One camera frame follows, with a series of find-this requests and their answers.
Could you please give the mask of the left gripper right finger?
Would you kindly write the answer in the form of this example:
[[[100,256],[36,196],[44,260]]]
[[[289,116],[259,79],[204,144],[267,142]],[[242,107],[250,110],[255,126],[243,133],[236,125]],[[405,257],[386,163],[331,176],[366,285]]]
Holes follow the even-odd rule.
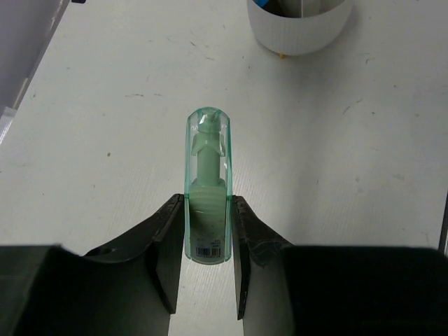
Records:
[[[242,196],[232,199],[237,318],[245,335],[293,335],[293,313],[282,262],[292,244],[262,222]]]

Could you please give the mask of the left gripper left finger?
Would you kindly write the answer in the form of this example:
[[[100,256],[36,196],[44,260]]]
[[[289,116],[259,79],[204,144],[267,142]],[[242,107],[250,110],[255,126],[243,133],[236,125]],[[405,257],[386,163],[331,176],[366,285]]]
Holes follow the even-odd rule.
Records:
[[[167,335],[179,293],[183,197],[85,254],[94,263],[95,316],[87,335]]]

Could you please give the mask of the green translucent cap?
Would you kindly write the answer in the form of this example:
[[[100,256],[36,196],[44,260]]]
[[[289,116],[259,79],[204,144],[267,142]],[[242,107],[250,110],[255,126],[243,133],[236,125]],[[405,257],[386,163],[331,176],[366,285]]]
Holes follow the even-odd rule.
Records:
[[[226,262],[232,254],[232,142],[230,118],[202,107],[186,121],[185,254],[202,265]]]

